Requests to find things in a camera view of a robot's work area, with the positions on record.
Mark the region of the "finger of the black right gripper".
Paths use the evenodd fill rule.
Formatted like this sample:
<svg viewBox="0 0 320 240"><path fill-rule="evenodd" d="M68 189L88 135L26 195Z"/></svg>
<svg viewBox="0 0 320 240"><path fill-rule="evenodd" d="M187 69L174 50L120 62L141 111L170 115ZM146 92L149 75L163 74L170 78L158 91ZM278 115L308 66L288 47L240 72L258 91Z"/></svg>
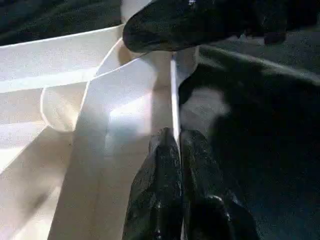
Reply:
<svg viewBox="0 0 320 240"><path fill-rule="evenodd" d="M132 52L167 51L232 37L284 41L286 0L152 0L125 24L122 39Z"/></svg>

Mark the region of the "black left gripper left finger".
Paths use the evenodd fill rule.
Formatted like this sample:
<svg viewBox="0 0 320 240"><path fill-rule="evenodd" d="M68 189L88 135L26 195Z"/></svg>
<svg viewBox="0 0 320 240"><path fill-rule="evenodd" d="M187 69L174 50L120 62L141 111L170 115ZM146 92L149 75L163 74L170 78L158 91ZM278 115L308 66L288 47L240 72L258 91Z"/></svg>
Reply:
<svg viewBox="0 0 320 240"><path fill-rule="evenodd" d="M179 240L183 223L180 152L171 128L152 136L135 175L122 239Z"/></svg>

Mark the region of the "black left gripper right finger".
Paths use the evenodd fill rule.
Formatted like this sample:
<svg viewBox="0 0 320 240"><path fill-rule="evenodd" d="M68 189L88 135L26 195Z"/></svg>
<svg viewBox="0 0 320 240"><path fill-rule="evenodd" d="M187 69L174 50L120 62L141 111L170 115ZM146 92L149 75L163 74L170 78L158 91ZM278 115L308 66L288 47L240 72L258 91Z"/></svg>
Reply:
<svg viewBox="0 0 320 240"><path fill-rule="evenodd" d="M224 180L206 137L180 133L184 234L188 240L258 240L256 223Z"/></svg>

